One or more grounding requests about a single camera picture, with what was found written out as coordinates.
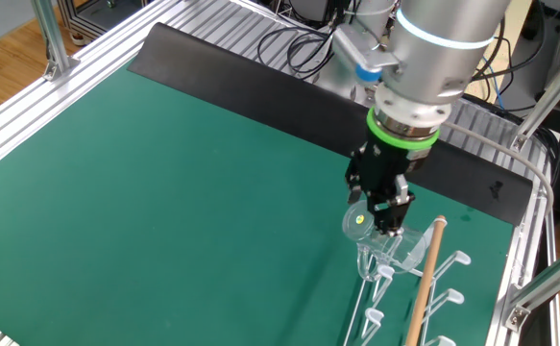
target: cable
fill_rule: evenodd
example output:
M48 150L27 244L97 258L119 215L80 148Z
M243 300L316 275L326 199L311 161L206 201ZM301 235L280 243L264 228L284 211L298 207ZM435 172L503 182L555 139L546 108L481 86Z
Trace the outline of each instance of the cable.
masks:
M358 8L360 7L361 2L363 2L363 0L358 0L358 3L356 2L356 0L354 0L354 13L358 12ZM349 24L352 24L355 18L356 18L356 15L351 16Z
M505 37L497 37L497 39L502 39L504 42L508 43L508 66L512 68L512 46L510 44L510 40ZM502 95L506 90L510 87L510 85L514 82L514 72L510 72L510 82L503 89L499 92L499 95Z
M487 59L484 58L484 57L482 57L482 59L483 59L485 62L487 62L487 63L489 62L489 61L487 61ZM489 64L489 70L491 71L491 73L495 73L495 71L493 70L493 67L491 67L491 64ZM503 109L503 101L501 101L501 94L499 93L498 80L495 79L495 78L493 79L493 87L495 87L495 93L498 95L499 107L500 107L501 109Z
M489 101L489 98L491 97L491 84L489 83L489 80L484 80L482 81L484 82L484 84L487 86L487 96L484 98L484 101Z
M506 28L506 16L502 17L501 22L499 23L499 37L503 37L505 28ZM474 74L474 76L472 77L472 81L475 80L475 77L484 75L484 72L487 70L487 68L491 67L491 63L497 57L500 47L501 47L501 42L498 40L498 42L495 45L495 48L493 48L493 52L491 52L491 57L489 57L488 61L485 59L484 65L480 67L480 69L478 69L478 71Z
M531 105L531 106L525 106L525 107L521 107L521 108L517 108L517 109L512 109L512 110L505 110L505 111L527 111L527 110L531 110L532 108L536 107L536 105Z
M494 147L495 149L501 151L502 153L508 155L509 157L511 157L512 159L522 163L525 165L525 167L527 167L530 171L532 171L537 177L538 179L540 179L540 182L542 182L542 184L545 187L545 190L547 191L547 211L545 213L545 215L548 215L549 212L552 211L552 205L553 205L553 201L554 201L554 194L552 191L552 186L550 185L550 183L547 180L547 176L544 175L544 173L542 173L542 171L540 171L540 169L538 169L538 167L536 167L533 163L531 163L530 161L526 160L525 158L523 158L519 153L516 153L500 144L495 143L493 140L485 137L485 136L481 136L475 132L472 132L468 129L462 128L459 125L450 123L450 122L445 122L444 125L448 126L449 128L460 132L466 136L470 136L472 138L475 138L481 142L483 142L484 144L490 145L492 147Z
M519 64L517 64L516 66L513 66L512 68L507 68L505 70L502 71L498 71L496 73L492 73L492 74L483 74L480 76L475 76L472 78L472 81L479 81L479 80L483 80L483 79L487 79L487 78L493 78L493 77L498 77L498 76L502 76L504 74L516 71L518 69L521 69L527 65L529 65L530 63L532 63L534 61L534 59L536 58L536 56L538 56L538 54L540 54L540 52L542 51L544 45L545 45L545 41L547 39L547 23L546 23L546 19L545 19L545 9L542 5L542 1L540 0L534 0L536 1L536 3L538 4L538 12L540 13L540 17L541 17L541 22L542 22L542 40L540 42L540 45L538 46L538 49L536 49L536 51L531 54L531 56L529 56L529 58L527 58L524 62L521 62Z

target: green mat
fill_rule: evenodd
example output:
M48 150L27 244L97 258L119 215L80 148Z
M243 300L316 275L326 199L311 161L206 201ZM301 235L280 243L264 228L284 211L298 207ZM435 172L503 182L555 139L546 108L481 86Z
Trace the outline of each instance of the green mat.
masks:
M0 161L0 330L24 346L335 345L355 290L348 159L122 68ZM412 186L450 224L429 327L484 343L512 226ZM372 345L400 345L397 276Z

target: aluminum frame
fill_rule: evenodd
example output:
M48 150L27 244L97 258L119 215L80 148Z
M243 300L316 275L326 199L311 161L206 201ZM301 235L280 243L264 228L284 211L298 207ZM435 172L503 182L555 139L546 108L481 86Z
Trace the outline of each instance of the aluminum frame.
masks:
M157 0L75 54L73 57L80 63L69 74L53 82L39 79L0 106L0 160L132 59L157 22L253 60L256 58L256 43L263 35L286 25L299 25L245 0ZM290 73L284 56L288 43L295 36L296 33L287 32L269 39L262 47L263 59L271 67ZM509 145L517 129L516 125L462 100L455 102L450 121L504 145ZM524 285L533 277L545 222L546 197L542 193L542 184L521 163L505 154L448 128L442 127L441 131L442 140L523 175L534 183L523 222L513 230L486 341L487 346L517 345L519 336L503 326L501 317L507 305L508 288L512 284ZM542 143L534 138L528 140L522 155L550 177L550 162ZM558 302L551 302L551 311L556 324L551 324L551 329L559 331ZM553 334L553 338L558 339L558 335Z

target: wooden stick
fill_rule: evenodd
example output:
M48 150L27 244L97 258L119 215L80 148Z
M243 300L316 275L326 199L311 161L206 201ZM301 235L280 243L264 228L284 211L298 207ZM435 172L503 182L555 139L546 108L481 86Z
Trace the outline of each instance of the wooden stick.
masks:
M442 215L437 218L446 220L446 218ZM410 321L410 329L407 332L405 346L417 346L418 343L418 337L421 333L421 327L423 325L423 315L425 314L426 301L429 297L429 291L431 288L431 280L433 279L433 273L435 272L435 262L437 261L437 255L440 252L440 244L442 243L444 227L446 227L446 222L435 222L433 236L431 237L431 245L429 246L429 252L426 255L425 270L423 270L421 285L418 288L416 303L414 303L414 311L412 312L412 320Z

